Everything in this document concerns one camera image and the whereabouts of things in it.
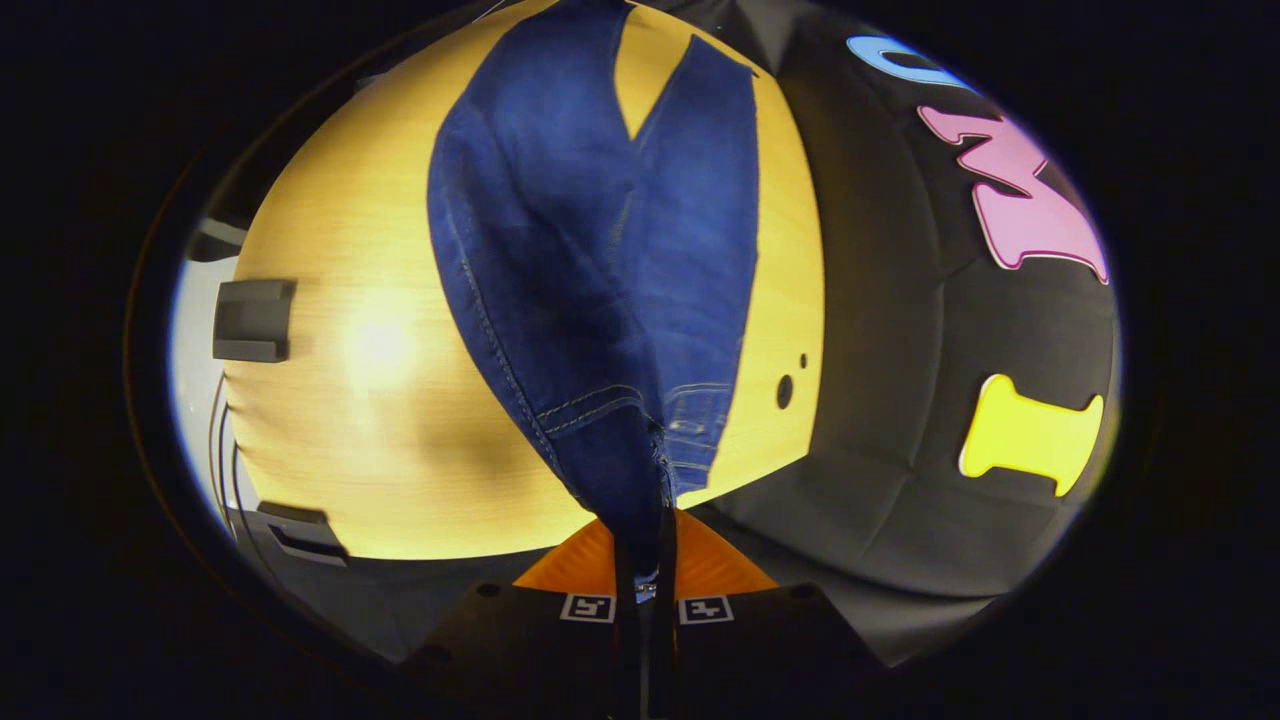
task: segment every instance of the denim fabric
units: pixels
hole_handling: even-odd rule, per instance
[[[628,137],[630,9],[561,0],[503,36],[436,137],[428,219],[480,373],[643,569],[728,414],[758,165],[751,70],[696,37]]]

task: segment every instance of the yellow wooden surface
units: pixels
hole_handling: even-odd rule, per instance
[[[236,438],[261,498],[323,510],[353,556],[515,552],[559,543],[591,519],[467,355],[426,222],[428,165],[445,114],[502,35],[550,4],[494,13],[360,92],[293,158],[246,238],[236,279],[292,278],[297,292],[288,361],[227,363]],[[617,65],[630,127],[690,32],[657,10],[632,12]],[[790,110],[756,72],[759,263],[737,392],[709,488],[682,497],[682,507],[804,456],[817,406],[817,209]],[[783,374],[795,393],[780,410]]]

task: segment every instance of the cable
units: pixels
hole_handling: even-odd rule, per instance
[[[218,416],[218,398],[223,396],[223,383],[227,380],[227,373],[223,372],[218,377],[218,387],[214,389],[214,402],[209,406],[209,486],[210,491],[214,493],[214,502],[218,502],[218,477],[214,475],[214,418]],[[218,438],[219,447],[221,447],[221,436]],[[227,516],[227,503],[218,503],[218,515],[223,519],[223,524],[230,529],[230,518]]]
[[[241,502],[239,498],[239,471],[236,469],[237,457],[239,457],[239,443],[232,441],[232,492],[236,493],[236,510],[239,511],[241,524],[244,525],[244,539],[247,539],[248,544],[253,548],[253,555],[257,555],[259,562],[261,562],[262,568],[265,568],[268,574],[271,575],[271,580],[275,583],[274,589],[276,592],[291,592],[289,588],[280,582],[280,578],[275,574],[275,570],[271,569],[271,565],[266,561],[266,557],[262,557],[262,548],[257,547],[257,541],[253,539],[253,533],[248,529],[248,518],[244,515],[244,503]],[[301,598],[297,600],[298,602],[306,605],[306,602],[302,601]]]
[[[223,419],[218,423],[218,482],[221,486],[221,498],[219,500],[219,503],[223,506],[224,518],[227,516],[227,471],[223,469],[223,457],[227,454],[223,451],[223,441],[227,438],[227,415],[230,413],[230,409],[232,409],[230,402],[223,405]],[[233,462],[232,471],[234,470],[236,466]],[[230,527],[229,518],[227,520],[227,527],[230,529],[232,537],[234,538],[236,529]]]

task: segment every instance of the stitching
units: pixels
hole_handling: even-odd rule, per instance
[[[589,392],[589,393],[586,393],[586,395],[584,395],[581,397],[570,400],[568,402],[564,402],[562,405],[557,405],[556,407],[552,407],[550,410],[548,410],[545,413],[539,413],[538,414],[538,419],[541,420],[543,418],[550,415],[552,413],[556,413],[558,410],[563,410],[563,409],[566,409],[570,405],[573,405],[576,402],[581,402],[581,401],[586,400],[588,397],[591,397],[593,395],[600,395],[602,392],[605,392],[605,391],[609,391],[609,389],[614,389],[614,388],[620,388],[620,387],[625,387],[625,388],[630,389],[631,392],[639,395],[640,396],[640,402],[644,402],[644,393],[640,392],[639,389],[636,389],[636,388],[634,388],[631,386],[627,386],[627,384],[612,384],[612,386],[602,387],[600,389],[594,389],[594,391],[591,391],[591,392]]]
[[[595,414],[599,414],[599,413],[604,413],[605,410],[609,410],[609,409],[612,409],[614,406],[625,405],[625,404],[635,405],[635,402],[636,402],[636,398],[634,398],[634,397],[620,397],[617,400],[611,400],[611,401],[605,402],[604,405],[596,407],[595,410],[590,410],[588,413],[582,413],[581,415],[579,415],[577,418],[573,418],[572,420],[570,420],[567,423],[561,423],[561,424],[556,425],[554,428],[547,430],[547,434],[552,434],[556,430],[562,430],[562,429],[572,425],[573,423],[577,423],[579,420],[584,420],[586,418],[590,418],[591,415],[595,415]],[[652,423],[655,421],[653,418],[649,418],[649,414],[644,411],[644,407],[640,407],[639,405],[636,405],[636,409],[640,410],[640,414],[644,415],[645,418],[648,418],[649,421],[652,421]]]
[[[449,155],[449,159],[452,160],[452,152]],[[498,342],[498,334],[494,332],[493,324],[489,322],[489,310],[484,305],[484,299],[480,296],[480,287],[476,284],[475,274],[471,272],[471,263],[467,260],[466,245],[462,242],[462,233],[458,232],[458,224],[453,217],[453,204],[449,202],[448,192],[443,195],[442,200],[444,200],[444,217],[449,222],[449,229],[453,231],[453,242],[457,243],[458,247],[461,260],[460,264],[462,265],[462,272],[467,275],[467,286],[471,287],[471,297],[475,301],[477,314],[480,315],[480,327],[484,329],[485,337],[489,340],[490,351],[498,360],[498,365],[502,368],[502,374],[506,377],[507,384],[509,384],[511,389],[515,392],[516,404],[520,406],[521,414],[534,430],[534,436],[538,438],[538,445],[547,451],[547,457],[550,460],[552,470],[556,471],[557,475],[562,475],[563,470],[559,465],[559,457],[557,457],[556,451],[552,450],[544,430],[538,424],[538,420],[534,419],[534,411],[529,407],[529,398],[525,397],[520,383],[516,382],[511,365],[507,363],[507,354],[503,352],[502,345]]]
[[[695,447],[705,447],[707,450],[716,450],[714,445],[705,445],[701,442],[694,442],[691,439],[680,439],[678,437],[667,437],[667,442],[682,442],[685,445],[692,445]]]
[[[728,383],[685,383],[682,386],[676,386],[671,388],[671,392],[676,392],[677,389],[684,389],[686,387],[717,388],[717,387],[728,387]]]
[[[731,386],[728,383],[689,383],[682,386],[676,386],[667,391],[667,397],[663,404],[669,404],[682,395],[694,395],[698,392],[728,392]]]
[[[452,213],[449,223],[451,224],[453,223]],[[511,370],[511,365],[507,364],[507,355],[502,351],[502,346],[498,345],[498,336],[497,333],[494,333],[493,325],[489,323],[489,313],[488,310],[485,310],[484,301],[480,299],[480,288],[476,286],[475,275],[471,273],[471,263],[466,259],[465,255],[462,258],[462,269],[467,274],[467,284],[471,286],[471,295],[475,299],[476,309],[479,310],[480,315],[480,325],[484,328],[484,333],[489,338],[490,350],[493,351],[494,357],[497,357],[498,365],[502,368],[502,374],[507,378],[507,384],[509,384],[511,389],[515,391],[516,393],[516,402],[520,405],[520,411],[521,414],[525,415],[525,419],[529,420],[529,424],[532,425],[538,436],[538,445],[541,445],[543,450],[545,450],[547,454],[554,459],[556,454],[552,451],[550,445],[548,445],[548,442],[543,437],[543,432],[538,427],[538,421],[534,420],[532,418],[532,410],[529,409],[529,401],[525,398],[524,391],[521,391],[520,384],[516,382],[516,378]]]
[[[622,245],[622,233],[626,228],[627,219],[631,217],[631,199],[635,197],[635,188],[627,191],[626,200],[622,201],[622,213],[618,215],[618,220],[613,223],[613,232],[609,234],[609,245],[604,251],[604,266],[608,268],[613,274],[618,273],[618,246]]]

